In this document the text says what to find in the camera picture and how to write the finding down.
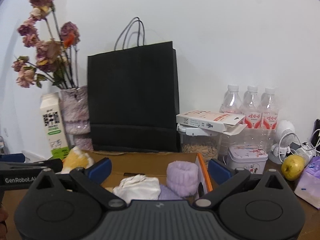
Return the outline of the person left hand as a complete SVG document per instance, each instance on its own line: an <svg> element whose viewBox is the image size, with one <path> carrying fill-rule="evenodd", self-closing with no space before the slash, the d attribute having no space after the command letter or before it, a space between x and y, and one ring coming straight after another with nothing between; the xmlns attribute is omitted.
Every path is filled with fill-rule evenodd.
<svg viewBox="0 0 320 240"><path fill-rule="evenodd" d="M0 208L0 236L4 237L7 234L7 226L5 221L8 218L8 212L5 207L1 204Z"/></svg>

